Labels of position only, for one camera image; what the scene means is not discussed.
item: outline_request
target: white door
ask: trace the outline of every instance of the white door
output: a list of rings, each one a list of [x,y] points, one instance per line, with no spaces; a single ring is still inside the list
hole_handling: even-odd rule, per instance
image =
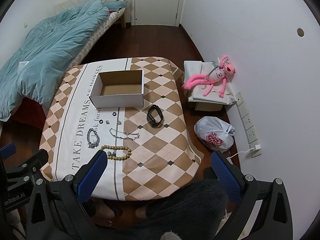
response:
[[[135,0],[136,25],[174,26],[179,0]]]

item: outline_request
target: pink plush toy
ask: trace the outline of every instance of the pink plush toy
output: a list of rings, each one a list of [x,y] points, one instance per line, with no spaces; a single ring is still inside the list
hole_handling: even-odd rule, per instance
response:
[[[210,85],[210,87],[203,93],[203,96],[205,97],[211,92],[213,85],[222,79],[223,83],[222,88],[219,91],[219,97],[223,98],[227,82],[227,74],[233,75],[236,73],[235,68],[230,64],[229,61],[223,62],[226,59],[228,59],[228,56],[223,56],[220,60],[219,68],[213,70],[212,73],[193,75],[192,77],[190,77],[188,81],[182,86],[182,89],[190,90],[194,86],[200,84]]]

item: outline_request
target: wooden floor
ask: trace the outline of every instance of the wooden floor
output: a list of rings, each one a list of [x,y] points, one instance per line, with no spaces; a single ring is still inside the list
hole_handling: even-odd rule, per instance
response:
[[[201,60],[197,57],[188,39],[179,27],[140,25],[129,26],[121,29],[120,24],[113,25],[93,46],[88,55],[83,60],[83,64],[123,57],[164,57],[175,63],[183,70],[185,60]],[[203,170],[210,167],[211,150],[206,148],[196,137],[193,127],[203,116],[216,116],[229,122],[225,109],[219,112],[201,112],[188,108],[187,100],[181,90],[182,82],[177,82],[178,92],[181,100],[182,110],[185,117],[187,129],[194,146],[204,153],[204,159],[197,171],[194,180],[203,179]],[[14,142],[17,153],[5,161],[6,166],[17,166],[23,160],[30,157],[39,148],[41,131],[29,125],[20,124],[15,121],[4,123],[3,132],[0,138],[0,147]],[[231,154],[236,153],[236,146],[230,149]],[[239,166],[238,158],[234,157],[233,162]],[[134,216],[135,207],[141,203],[125,202],[121,203],[124,215],[113,220],[113,227],[119,228],[121,224],[127,226],[137,222]],[[234,204],[228,204],[228,211],[234,209]]]

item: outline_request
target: blanket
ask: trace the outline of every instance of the blanket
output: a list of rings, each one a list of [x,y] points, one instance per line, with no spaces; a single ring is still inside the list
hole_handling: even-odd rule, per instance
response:
[[[21,48],[0,69],[0,121],[7,121],[24,97],[49,108],[70,61],[108,16],[109,9],[101,1],[90,1],[30,30]],[[28,63],[18,70],[23,61]]]

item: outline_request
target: trash bag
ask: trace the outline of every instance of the trash bag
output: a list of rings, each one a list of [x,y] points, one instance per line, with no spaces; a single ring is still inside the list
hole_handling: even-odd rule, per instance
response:
[[[233,145],[235,129],[218,117],[205,116],[195,124],[195,133],[210,149],[225,152]]]

